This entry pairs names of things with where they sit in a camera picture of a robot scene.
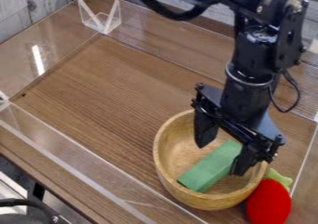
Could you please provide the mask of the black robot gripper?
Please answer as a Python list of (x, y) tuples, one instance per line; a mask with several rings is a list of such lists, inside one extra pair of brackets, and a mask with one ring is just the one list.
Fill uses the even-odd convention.
[(269, 113), (280, 77), (250, 76), (230, 63), (225, 69), (225, 88), (205, 83), (195, 86), (194, 138), (202, 149), (214, 141), (219, 129), (242, 143), (230, 174), (242, 176), (258, 162), (270, 163), (286, 143)]

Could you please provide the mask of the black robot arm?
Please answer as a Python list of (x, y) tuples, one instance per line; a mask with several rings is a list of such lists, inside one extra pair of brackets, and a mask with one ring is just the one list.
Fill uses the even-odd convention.
[(244, 175), (250, 167), (277, 156), (286, 137), (270, 115), (277, 105), (278, 81), (292, 81), (289, 68), (306, 51), (302, 25), (308, 0), (186, 0), (210, 7), (221, 3), (235, 13), (235, 49), (225, 68), (222, 89), (197, 85), (194, 132), (205, 147), (225, 130), (241, 143), (230, 173)]

